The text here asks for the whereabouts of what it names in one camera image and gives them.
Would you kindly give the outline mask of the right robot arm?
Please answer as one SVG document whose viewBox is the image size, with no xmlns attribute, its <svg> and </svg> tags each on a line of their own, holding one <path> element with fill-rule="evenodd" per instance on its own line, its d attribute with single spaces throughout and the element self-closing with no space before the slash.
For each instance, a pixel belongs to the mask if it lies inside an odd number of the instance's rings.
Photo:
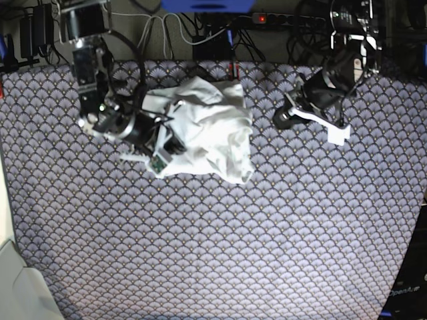
<svg viewBox="0 0 427 320">
<path fill-rule="evenodd" d="M 114 31 L 109 1 L 59 1 L 60 40 L 73 45 L 71 70 L 77 81 L 79 126 L 94 137 L 131 145 L 125 161 L 141 161 L 161 175 L 174 156 L 186 148 L 173 132 L 171 123 L 177 104 L 142 107 L 147 95 L 144 60 L 137 47 Z M 115 59 L 104 37 L 111 35 L 134 53 L 140 71 L 139 83 L 131 95 L 119 94 L 123 85 L 113 77 Z"/>
</svg>

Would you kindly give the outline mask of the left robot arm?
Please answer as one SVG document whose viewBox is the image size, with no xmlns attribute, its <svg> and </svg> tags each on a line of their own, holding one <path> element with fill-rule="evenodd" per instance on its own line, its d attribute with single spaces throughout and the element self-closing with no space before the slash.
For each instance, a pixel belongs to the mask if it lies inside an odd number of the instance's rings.
<svg viewBox="0 0 427 320">
<path fill-rule="evenodd" d="M 296 6 L 294 35 L 306 51 L 326 60 L 310 78 L 298 76 L 296 87 L 284 95 L 284 104 L 272 122 L 280 130 L 318 123 L 326 128 L 329 143 L 343 146 L 351 133 L 351 126 L 344 122 L 344 101 L 356 94 L 369 74 L 379 71 L 379 18 L 372 1 L 327 1 L 323 4 L 324 18 L 330 36 L 329 47 L 323 50 L 307 43 L 300 32 L 299 20 L 307 5 L 310 1 L 300 1 Z"/>
</svg>

